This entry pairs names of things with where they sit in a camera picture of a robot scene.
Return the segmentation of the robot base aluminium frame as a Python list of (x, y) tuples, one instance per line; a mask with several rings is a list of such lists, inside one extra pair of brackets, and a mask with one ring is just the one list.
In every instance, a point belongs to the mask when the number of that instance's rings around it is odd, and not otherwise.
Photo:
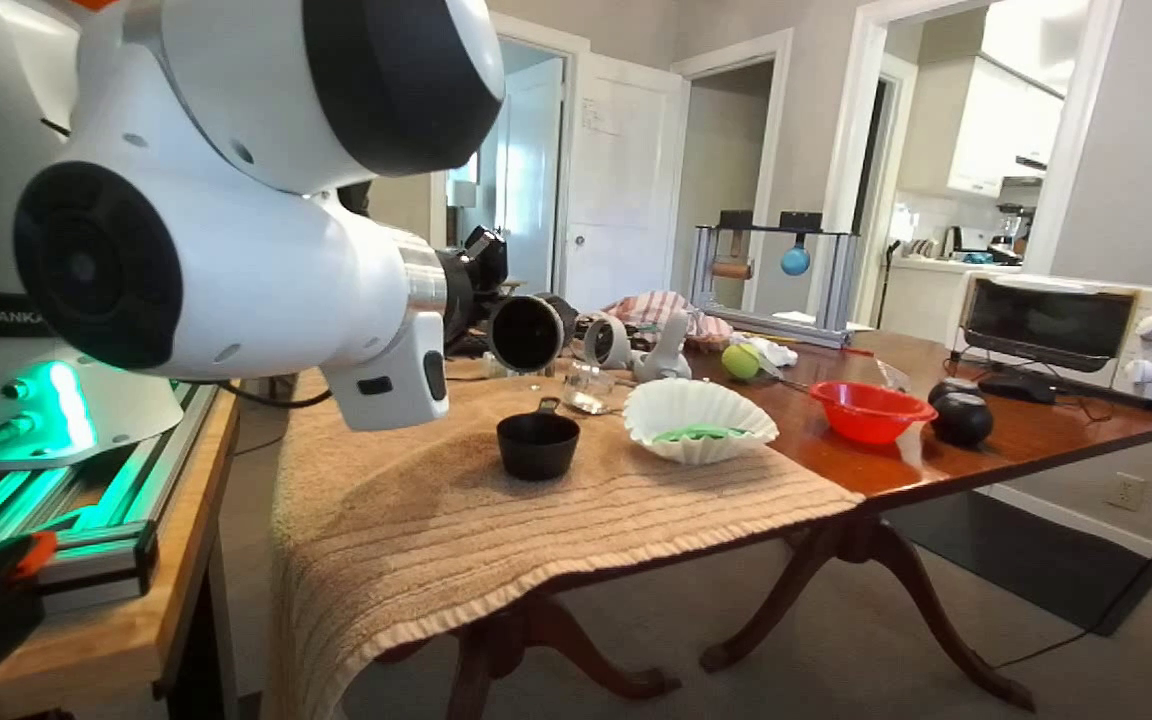
[(215, 513), (231, 400), (0, 340), (0, 720), (224, 720)]

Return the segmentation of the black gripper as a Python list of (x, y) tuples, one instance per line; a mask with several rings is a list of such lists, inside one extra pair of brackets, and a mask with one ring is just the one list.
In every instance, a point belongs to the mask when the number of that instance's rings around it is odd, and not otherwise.
[(507, 243), (493, 230), (473, 230), (463, 243), (440, 252), (450, 300), (445, 300), (445, 350), (459, 350), (478, 325), (493, 317), (507, 284)]

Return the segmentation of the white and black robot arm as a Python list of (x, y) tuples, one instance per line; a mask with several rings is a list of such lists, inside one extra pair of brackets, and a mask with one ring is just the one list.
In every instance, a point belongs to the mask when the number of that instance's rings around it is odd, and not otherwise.
[(0, 0), (0, 291), (113, 369), (437, 419), (440, 258), (343, 192), (463, 163), (500, 103), (486, 0)]

